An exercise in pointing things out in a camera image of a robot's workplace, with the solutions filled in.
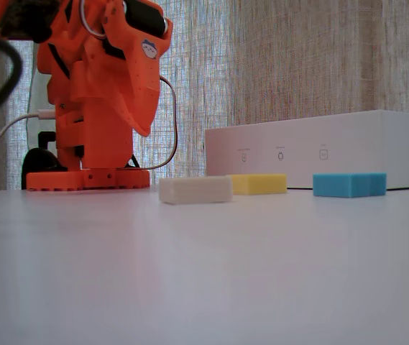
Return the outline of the orange gripper black servo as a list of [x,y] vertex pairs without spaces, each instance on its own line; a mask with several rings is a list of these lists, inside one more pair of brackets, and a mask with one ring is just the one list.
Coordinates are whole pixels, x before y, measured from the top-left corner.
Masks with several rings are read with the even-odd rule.
[[119,1],[107,6],[102,27],[105,53],[126,58],[129,94],[112,74],[79,60],[70,72],[70,100],[95,101],[147,137],[159,101],[160,58],[170,46],[173,24],[151,1]]

